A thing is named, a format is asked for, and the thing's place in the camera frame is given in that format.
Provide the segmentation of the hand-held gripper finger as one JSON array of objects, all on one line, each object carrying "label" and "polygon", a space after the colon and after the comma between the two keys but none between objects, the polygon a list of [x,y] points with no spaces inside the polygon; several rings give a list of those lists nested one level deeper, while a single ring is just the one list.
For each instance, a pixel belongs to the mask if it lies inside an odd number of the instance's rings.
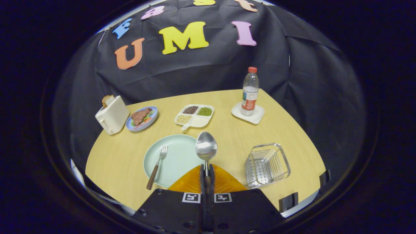
[{"label": "hand-held gripper finger", "polygon": [[260,189],[217,192],[218,166],[212,164],[210,219],[214,234],[267,234],[285,218]]},{"label": "hand-held gripper finger", "polygon": [[133,214],[147,233],[200,234],[206,224],[206,192],[155,189]]}]

